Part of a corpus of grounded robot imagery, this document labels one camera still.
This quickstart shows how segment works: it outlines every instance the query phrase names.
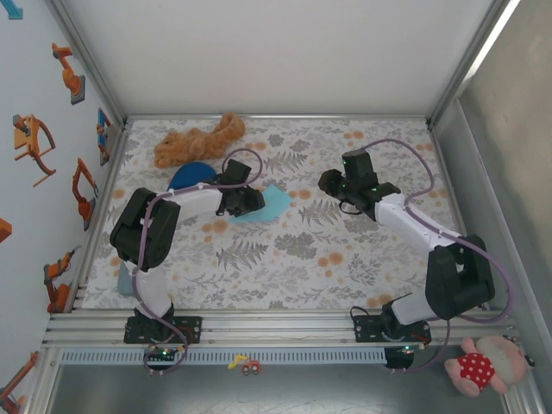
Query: red polka dot fabric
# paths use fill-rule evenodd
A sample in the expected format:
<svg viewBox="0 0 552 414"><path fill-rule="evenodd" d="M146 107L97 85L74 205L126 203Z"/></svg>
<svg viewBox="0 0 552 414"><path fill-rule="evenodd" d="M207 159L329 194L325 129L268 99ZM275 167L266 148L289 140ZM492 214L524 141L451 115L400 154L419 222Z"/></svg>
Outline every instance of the red polka dot fabric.
<svg viewBox="0 0 552 414"><path fill-rule="evenodd" d="M460 376L473 381L480 391L483 390L494 375L491 361L483 354L467 354L458 358Z"/></svg>

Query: orange plush toy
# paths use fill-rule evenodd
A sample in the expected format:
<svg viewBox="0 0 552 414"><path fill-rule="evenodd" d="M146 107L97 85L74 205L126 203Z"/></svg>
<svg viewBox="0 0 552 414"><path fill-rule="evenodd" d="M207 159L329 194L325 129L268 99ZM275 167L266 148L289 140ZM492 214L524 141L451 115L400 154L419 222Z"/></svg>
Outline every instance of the orange plush toy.
<svg viewBox="0 0 552 414"><path fill-rule="evenodd" d="M245 135L245 123L226 113L211 133L192 128L188 132L170 132L155 146L155 166L168 168L196 160L221 158L226 148Z"/></svg>

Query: floral pattern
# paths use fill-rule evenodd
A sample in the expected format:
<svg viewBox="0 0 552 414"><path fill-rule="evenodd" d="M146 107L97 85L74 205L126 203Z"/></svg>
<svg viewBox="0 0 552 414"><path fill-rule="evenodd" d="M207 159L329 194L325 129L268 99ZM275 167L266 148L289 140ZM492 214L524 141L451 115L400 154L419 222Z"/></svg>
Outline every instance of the floral pattern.
<svg viewBox="0 0 552 414"><path fill-rule="evenodd" d="M138 187L164 191L177 168L154 167L154 146L173 130L213 129L217 120L136 121L100 235L85 308L135 307L116 290L120 260L110 232ZM233 223L204 214L178 223L163 263L172 301L180 309L347 309L381 306L423 287L426 261L391 230L367 216L348 216L318 190L320 174L340 168L341 154L381 138L409 142L428 161L436 189L415 201L453 229L448 194L430 133L421 119L246 119L248 132L231 149L249 147L265 163L253 187L276 185L293 198L271 222ZM371 149L375 171L409 194L428 183L419 161L395 144ZM256 171L252 154L236 158ZM220 171L222 160L208 161Z"/></svg>

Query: plush squirrel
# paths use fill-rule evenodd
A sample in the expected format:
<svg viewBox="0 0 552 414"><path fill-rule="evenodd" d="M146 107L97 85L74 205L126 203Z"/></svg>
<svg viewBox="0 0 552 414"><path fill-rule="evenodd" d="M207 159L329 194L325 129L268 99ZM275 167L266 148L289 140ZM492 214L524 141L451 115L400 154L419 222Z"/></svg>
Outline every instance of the plush squirrel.
<svg viewBox="0 0 552 414"><path fill-rule="evenodd" d="M488 385L504 394L535 366L509 336L484 336L477 343L464 338L461 348L466 354L446 361L445 368L458 391L469 397Z"/></svg>
<svg viewBox="0 0 552 414"><path fill-rule="evenodd" d="M170 132L154 149L155 166L182 166L196 160L221 158L226 148L245 135L245 123L226 113L211 133L192 128L188 132Z"/></svg>

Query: pink plush toy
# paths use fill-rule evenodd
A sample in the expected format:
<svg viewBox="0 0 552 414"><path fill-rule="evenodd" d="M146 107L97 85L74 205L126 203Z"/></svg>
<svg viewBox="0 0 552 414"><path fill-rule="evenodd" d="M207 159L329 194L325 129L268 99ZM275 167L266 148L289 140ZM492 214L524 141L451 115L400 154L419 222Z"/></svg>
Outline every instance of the pink plush toy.
<svg viewBox="0 0 552 414"><path fill-rule="evenodd" d="M445 369L458 391L469 397L477 397L489 384L504 394L535 366L509 336L485 336L477 344L464 338L461 348L466 355L447 360Z"/></svg>

